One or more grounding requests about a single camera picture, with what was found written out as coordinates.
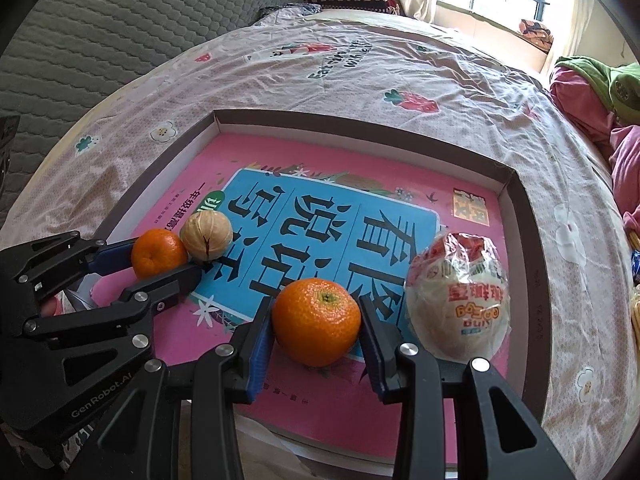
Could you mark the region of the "person's hand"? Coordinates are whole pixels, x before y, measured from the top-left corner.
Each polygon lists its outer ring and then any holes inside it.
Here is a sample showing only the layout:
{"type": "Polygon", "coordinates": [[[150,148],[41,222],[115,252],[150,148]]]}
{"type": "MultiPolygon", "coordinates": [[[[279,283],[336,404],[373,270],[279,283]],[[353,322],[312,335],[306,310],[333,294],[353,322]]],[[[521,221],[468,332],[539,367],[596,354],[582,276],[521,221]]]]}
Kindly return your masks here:
{"type": "Polygon", "coordinates": [[[62,302],[59,296],[53,296],[47,300],[40,308],[40,315],[43,318],[60,315],[63,312],[62,302]]]}

